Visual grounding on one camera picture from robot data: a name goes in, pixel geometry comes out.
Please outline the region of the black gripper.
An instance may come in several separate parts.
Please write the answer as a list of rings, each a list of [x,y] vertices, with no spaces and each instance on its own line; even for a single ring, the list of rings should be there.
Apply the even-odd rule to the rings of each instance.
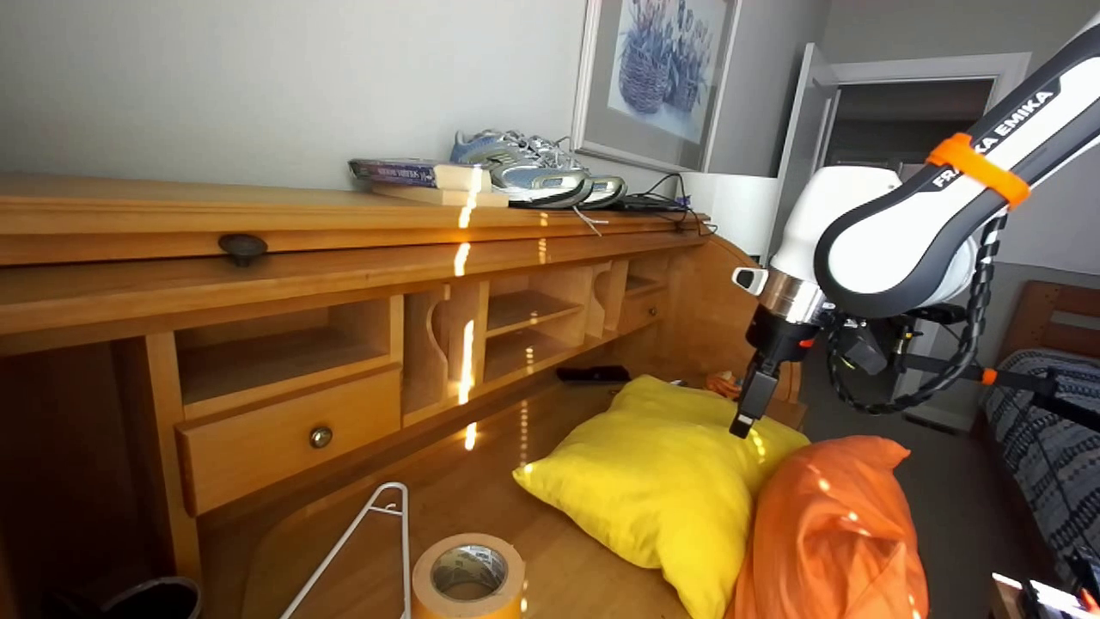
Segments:
[[[752,361],[742,380],[746,395],[770,393],[777,386],[780,363],[783,361],[801,361],[805,358],[805,322],[791,322],[768,307],[761,307],[750,320],[746,339],[752,344]],[[761,418],[752,410],[752,398],[738,395],[736,413],[728,422],[728,434],[746,436],[752,422]]]

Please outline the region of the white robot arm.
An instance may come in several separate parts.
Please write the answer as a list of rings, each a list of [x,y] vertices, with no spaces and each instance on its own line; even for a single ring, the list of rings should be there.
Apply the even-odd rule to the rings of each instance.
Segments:
[[[761,298],[746,339],[732,434],[746,436],[770,410],[786,361],[824,339],[830,363],[880,370],[870,320],[913,316],[965,292],[956,353],[933,361],[929,380],[901,398],[860,403],[840,376],[841,403],[901,413],[956,377],[976,377],[993,254],[1008,217],[1055,173],[1095,147],[1100,17],[1003,93],[976,125],[942,139],[919,173],[824,166],[801,190],[777,254],[757,272]]]

